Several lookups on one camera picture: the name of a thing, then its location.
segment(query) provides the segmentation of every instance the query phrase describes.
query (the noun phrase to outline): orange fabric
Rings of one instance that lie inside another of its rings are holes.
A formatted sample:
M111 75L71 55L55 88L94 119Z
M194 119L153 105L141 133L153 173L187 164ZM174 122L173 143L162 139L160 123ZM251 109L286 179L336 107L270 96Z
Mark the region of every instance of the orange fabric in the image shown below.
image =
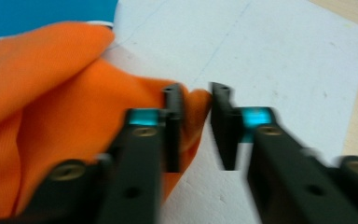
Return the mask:
M65 22L0 40L0 218L22 211L56 163L105 151L128 108L163 107L161 89L173 81L132 76L101 59L113 38L104 27ZM210 94L183 90L185 169ZM164 199L180 176L163 176Z

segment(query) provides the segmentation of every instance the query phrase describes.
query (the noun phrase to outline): orange cloth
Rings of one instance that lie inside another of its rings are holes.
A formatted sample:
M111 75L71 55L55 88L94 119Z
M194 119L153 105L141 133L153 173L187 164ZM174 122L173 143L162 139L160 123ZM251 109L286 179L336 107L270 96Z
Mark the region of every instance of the orange cloth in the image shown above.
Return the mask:
M51 167L93 161L128 108L163 107L173 81L136 77L100 56L114 35L102 26L57 23L0 40L0 218L20 213ZM196 155L210 94L185 94L182 169ZM164 199L181 174L164 174Z

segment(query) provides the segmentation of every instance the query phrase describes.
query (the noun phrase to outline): blue object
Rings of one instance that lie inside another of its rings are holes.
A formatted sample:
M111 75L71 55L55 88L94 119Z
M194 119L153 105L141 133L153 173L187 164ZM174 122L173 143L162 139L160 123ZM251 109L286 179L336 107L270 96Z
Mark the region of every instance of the blue object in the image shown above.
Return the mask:
M158 109L133 109L130 114L130 124L158 126Z
M252 143L255 128L272 122L270 111L265 107L245 107L241 109L245 133L243 143Z
M113 27L118 0L0 0L0 37L59 21L87 21Z

